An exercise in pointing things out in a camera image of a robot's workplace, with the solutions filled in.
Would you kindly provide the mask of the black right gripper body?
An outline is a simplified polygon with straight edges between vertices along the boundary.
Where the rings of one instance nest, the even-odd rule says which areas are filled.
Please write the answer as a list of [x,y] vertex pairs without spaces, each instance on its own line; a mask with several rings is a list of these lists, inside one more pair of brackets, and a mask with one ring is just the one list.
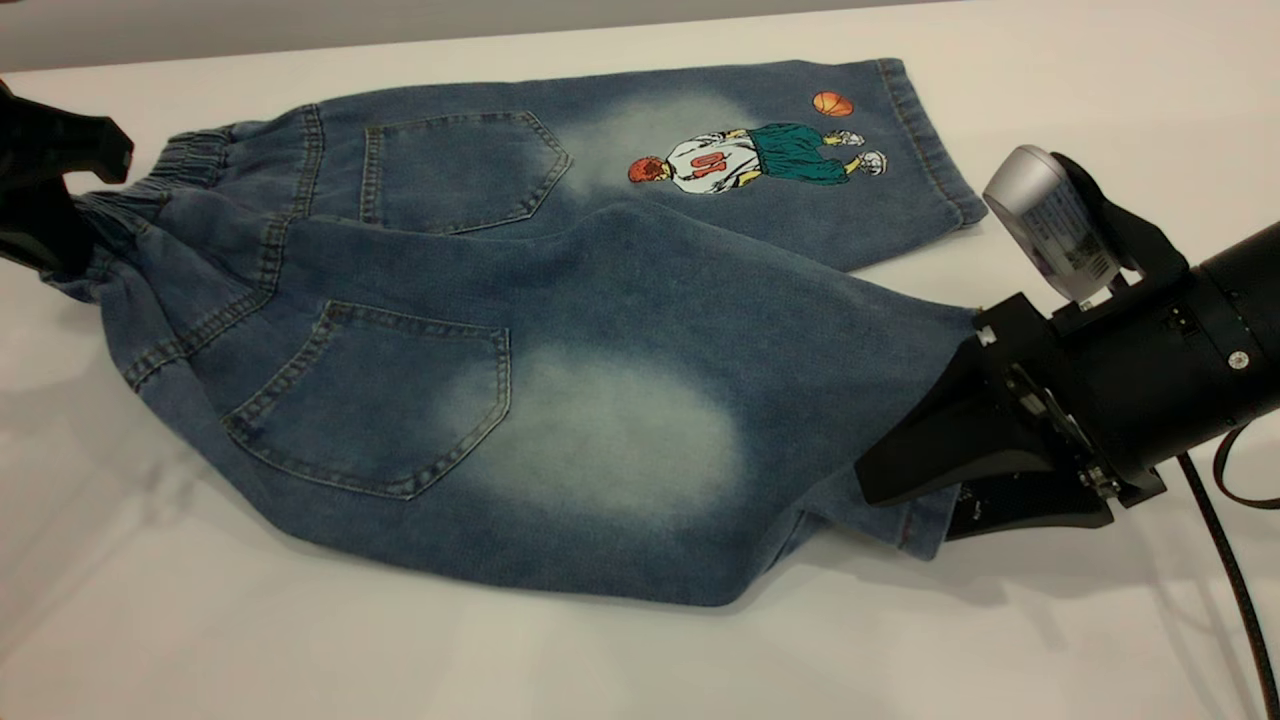
[[1084,436],[1091,477],[1125,509],[1162,495],[1158,465],[1229,428],[1229,297],[1203,269],[1052,316],[1015,295],[975,320]]

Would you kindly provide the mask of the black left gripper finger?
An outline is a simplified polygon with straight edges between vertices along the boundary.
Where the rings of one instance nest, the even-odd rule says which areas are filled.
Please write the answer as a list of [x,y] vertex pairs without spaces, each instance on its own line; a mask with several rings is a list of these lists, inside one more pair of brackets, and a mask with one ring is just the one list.
[[1,192],[3,259],[37,272],[83,273],[97,231],[77,210],[64,184],[32,184]]
[[1,83],[1,188],[19,190],[79,172],[122,184],[134,143],[109,117],[87,117],[17,96]]

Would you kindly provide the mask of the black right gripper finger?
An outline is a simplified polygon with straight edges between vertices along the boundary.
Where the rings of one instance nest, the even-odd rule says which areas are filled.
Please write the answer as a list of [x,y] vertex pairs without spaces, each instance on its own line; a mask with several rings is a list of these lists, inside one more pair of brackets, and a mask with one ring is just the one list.
[[960,466],[957,479],[960,492],[947,542],[1020,529],[1097,529],[1114,523],[1087,460],[974,460]]
[[972,480],[1076,469],[1084,436],[1047,388],[977,340],[963,341],[924,398],[856,462],[872,506]]

